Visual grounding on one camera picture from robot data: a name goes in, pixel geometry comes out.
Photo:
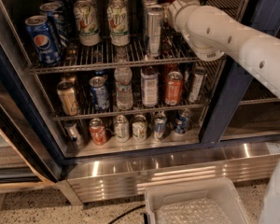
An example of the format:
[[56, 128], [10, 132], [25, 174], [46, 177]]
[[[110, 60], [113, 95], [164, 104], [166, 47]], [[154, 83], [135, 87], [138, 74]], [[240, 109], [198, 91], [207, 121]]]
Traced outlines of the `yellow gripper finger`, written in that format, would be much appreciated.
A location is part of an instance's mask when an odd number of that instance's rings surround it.
[[163, 10], [163, 22], [164, 24], [169, 24], [169, 6], [170, 3], [162, 3], [162, 10]]

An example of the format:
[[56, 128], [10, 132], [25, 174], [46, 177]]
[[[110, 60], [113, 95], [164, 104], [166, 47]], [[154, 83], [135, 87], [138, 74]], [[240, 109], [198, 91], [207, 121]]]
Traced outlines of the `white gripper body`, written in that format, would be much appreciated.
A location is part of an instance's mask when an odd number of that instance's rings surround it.
[[182, 32], [189, 18], [189, 14], [200, 6], [198, 0], [174, 0], [169, 6], [168, 22], [177, 32]]

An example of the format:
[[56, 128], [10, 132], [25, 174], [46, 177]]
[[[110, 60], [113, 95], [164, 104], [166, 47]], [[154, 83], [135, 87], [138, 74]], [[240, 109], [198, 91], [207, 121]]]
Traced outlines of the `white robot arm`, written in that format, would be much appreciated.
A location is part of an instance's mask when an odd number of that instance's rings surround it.
[[[174, 0], [169, 24], [203, 61], [227, 54], [280, 99], [280, 39], [234, 20], [197, 0]], [[267, 186], [259, 224], [280, 224], [280, 160]]]

